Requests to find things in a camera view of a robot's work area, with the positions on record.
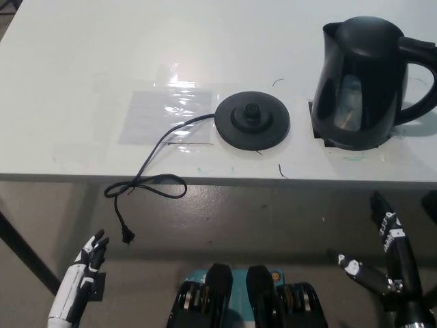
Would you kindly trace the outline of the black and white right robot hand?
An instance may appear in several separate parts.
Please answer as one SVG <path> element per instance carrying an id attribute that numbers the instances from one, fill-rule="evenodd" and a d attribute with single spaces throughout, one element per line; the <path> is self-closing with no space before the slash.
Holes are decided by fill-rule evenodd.
<path id="1" fill-rule="evenodd" d="M 331 250 L 337 265 L 357 284 L 380 297 L 386 312 L 395 314 L 395 327 L 435 327 L 436 319 L 425 303 L 417 262 L 397 213 L 378 192 L 370 197 L 375 223 L 386 259 L 387 272 Z"/>

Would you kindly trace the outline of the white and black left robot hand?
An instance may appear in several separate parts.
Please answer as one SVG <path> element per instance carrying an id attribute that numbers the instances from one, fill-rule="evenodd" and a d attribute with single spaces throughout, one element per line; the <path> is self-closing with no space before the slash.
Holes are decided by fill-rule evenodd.
<path id="1" fill-rule="evenodd" d="M 105 261 L 109 238 L 95 233 L 68 267 L 48 314 L 48 327 L 78 327 Z"/>

